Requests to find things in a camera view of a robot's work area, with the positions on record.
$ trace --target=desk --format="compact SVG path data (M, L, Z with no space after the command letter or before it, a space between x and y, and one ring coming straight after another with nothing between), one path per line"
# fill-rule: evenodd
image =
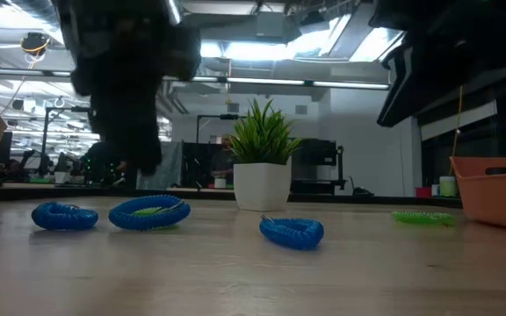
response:
M53 183L4 183L0 189L53 189Z
M167 191L172 192L199 192L197 188L167 188ZM234 193L230 189L200 189L200 192L217 192L217 193Z
M130 232L107 212L120 197L64 198L95 209L88 232L48 232L36 201L0 202L0 315L506 315L506 230L395 223L432 206L290 203L273 217L320 220L318 250L267 241L259 213L188 200L178 229Z

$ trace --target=green cup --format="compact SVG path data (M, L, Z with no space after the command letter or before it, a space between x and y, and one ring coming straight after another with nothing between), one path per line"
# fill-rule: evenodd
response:
M455 198L457 193L456 178L453 176L440 177L440 196L444 198Z

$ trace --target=white pot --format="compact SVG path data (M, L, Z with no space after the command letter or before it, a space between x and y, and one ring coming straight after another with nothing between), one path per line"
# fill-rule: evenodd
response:
M290 194L292 169L272 163L234 165L234 192L239 208L248 211L281 211Z

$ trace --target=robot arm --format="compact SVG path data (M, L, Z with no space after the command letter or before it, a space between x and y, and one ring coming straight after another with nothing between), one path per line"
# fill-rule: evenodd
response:
M54 0L54 6L76 64L72 84L90 96L93 132L153 173L162 160L155 94L164 75L194 77L199 32L173 25L163 0Z

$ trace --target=blue coil keychain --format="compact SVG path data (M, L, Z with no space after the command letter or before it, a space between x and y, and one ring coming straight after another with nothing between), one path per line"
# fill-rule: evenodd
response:
M49 202L35 208L31 218L34 224L47 230L85 230L95 226L98 214L75 205Z
M144 231L173 226L190 213L183 200L161 195L126 201L109 212L109 220L120 228Z
M272 219L261 216L261 233L281 246L309 250L314 249L323 238L323 225L313 219Z

